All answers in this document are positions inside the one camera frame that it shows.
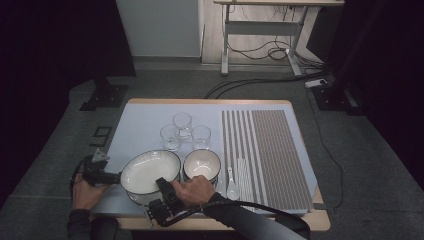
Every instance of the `bowl rim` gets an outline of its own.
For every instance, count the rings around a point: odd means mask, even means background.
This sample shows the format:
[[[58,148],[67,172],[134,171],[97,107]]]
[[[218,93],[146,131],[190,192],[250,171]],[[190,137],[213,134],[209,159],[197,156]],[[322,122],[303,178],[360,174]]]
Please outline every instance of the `bowl rim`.
[[[216,159],[218,160],[218,163],[219,163],[219,168],[218,168],[218,172],[215,174],[215,176],[213,176],[211,179],[208,179],[209,181],[211,181],[211,180],[213,180],[214,178],[216,178],[218,175],[219,175],[219,172],[221,171],[221,159],[219,158],[219,156],[218,156],[218,154],[216,154],[214,151],[211,151],[211,150],[209,150],[209,149],[196,149],[196,150],[194,150],[194,151],[192,151],[192,152],[190,152],[187,156],[186,156],[186,158],[184,159],[184,164],[183,164],[183,174],[187,177],[187,178],[189,178],[190,179],[190,177],[187,175],[187,173],[186,173],[186,171],[185,171],[185,165],[186,165],[186,162],[187,162],[187,158],[191,155],[191,154],[193,154],[193,153],[195,153],[195,152],[198,152],[198,151],[207,151],[207,152],[210,152],[210,153],[212,153],[212,154],[214,154],[215,156],[216,156]]]
[[[144,152],[144,153],[141,153],[141,154],[139,154],[139,155],[137,155],[137,156],[135,156],[134,158],[132,158],[131,159],[131,161],[129,161],[126,165],[125,165],[125,167],[122,169],[122,173],[124,172],[124,170],[125,170],[125,168],[132,162],[132,161],[134,161],[136,158],[138,158],[138,157],[140,157],[140,156],[142,156],[142,155],[144,155],[144,154],[148,154],[148,153],[151,153],[151,152],[169,152],[169,153],[172,153],[173,155],[175,155],[175,157],[177,157],[177,159],[178,159],[178,172],[177,172],[177,174],[175,175],[175,177],[174,178],[172,178],[172,179],[176,179],[179,175],[180,175],[180,170],[181,170],[181,159],[180,159],[180,157],[178,157],[178,155],[177,154],[175,154],[174,152],[171,152],[171,151],[168,151],[168,150],[164,150],[164,149],[159,149],[159,150],[150,150],[150,151],[147,151],[147,152]],[[157,192],[159,192],[160,190],[159,190],[159,187],[158,187],[158,189],[157,190],[154,190],[154,191],[151,191],[151,192],[148,192],[148,193],[136,193],[136,192],[132,192],[132,191],[129,191],[129,190],[127,190],[125,187],[124,187],[124,185],[122,184],[122,180],[121,180],[121,186],[122,186],[122,188],[125,190],[125,191],[127,191],[127,192],[129,192],[129,193],[132,193],[132,194],[137,194],[137,195],[149,195],[149,194],[153,194],[153,193],[157,193]]]

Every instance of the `power strip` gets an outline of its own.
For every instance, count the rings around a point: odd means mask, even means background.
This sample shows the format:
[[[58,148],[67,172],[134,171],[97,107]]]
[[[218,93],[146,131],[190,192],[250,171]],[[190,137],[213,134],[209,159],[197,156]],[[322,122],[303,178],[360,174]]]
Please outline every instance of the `power strip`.
[[[324,79],[317,79],[317,80],[312,80],[309,82],[305,82],[305,88],[311,88],[311,87],[316,87],[316,86],[322,86],[327,84],[327,81],[325,81]]]

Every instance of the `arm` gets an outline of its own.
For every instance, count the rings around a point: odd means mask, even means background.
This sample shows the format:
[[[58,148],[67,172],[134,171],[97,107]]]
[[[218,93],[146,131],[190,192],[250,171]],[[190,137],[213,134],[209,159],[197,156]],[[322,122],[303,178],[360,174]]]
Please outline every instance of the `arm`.
[[[90,186],[82,178],[80,173],[77,174],[73,186],[73,210],[69,214],[67,224],[68,239],[90,239],[91,224],[88,219],[90,210],[97,204],[109,187],[110,185],[103,185],[101,187]]]
[[[187,208],[226,200],[215,192],[204,176],[194,177],[186,183],[173,181],[171,184],[177,197]],[[204,209],[203,213],[227,227],[234,228],[248,239],[304,239],[285,226],[239,206],[212,206]]]

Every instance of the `gray floor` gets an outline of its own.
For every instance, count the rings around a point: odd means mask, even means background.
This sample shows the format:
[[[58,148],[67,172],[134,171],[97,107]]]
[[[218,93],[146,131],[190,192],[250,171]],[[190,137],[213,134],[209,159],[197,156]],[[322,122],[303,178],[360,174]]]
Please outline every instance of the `gray floor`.
[[[137,78],[110,79],[129,86],[124,102],[202,98],[225,80],[291,76],[288,68],[232,71],[225,78],[218,67],[200,64],[136,66]],[[114,130],[125,105],[79,111],[93,90],[87,82],[70,92],[63,119],[0,212],[0,239],[66,239],[68,179],[77,162],[94,152],[89,144],[102,142],[93,137],[96,128]],[[366,117],[319,111],[302,81],[247,85],[222,98],[292,102],[331,221],[329,231],[314,232],[312,239],[423,239],[424,193]],[[101,150],[107,152],[110,142]],[[131,239],[130,232],[119,231],[117,239]]]

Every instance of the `glass cup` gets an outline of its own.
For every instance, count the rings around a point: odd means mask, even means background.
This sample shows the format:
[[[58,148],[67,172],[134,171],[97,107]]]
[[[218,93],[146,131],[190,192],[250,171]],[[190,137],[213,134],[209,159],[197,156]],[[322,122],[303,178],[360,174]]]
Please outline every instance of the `glass cup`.
[[[165,149],[169,151],[177,151],[181,147],[181,142],[178,138],[180,129],[174,124],[168,124],[160,130],[162,143]]]
[[[191,137],[194,150],[209,149],[211,143],[211,130],[208,127],[200,125],[193,128]]]
[[[180,139],[187,139],[191,136],[191,116],[188,113],[177,113],[173,118],[174,124],[180,129]]]

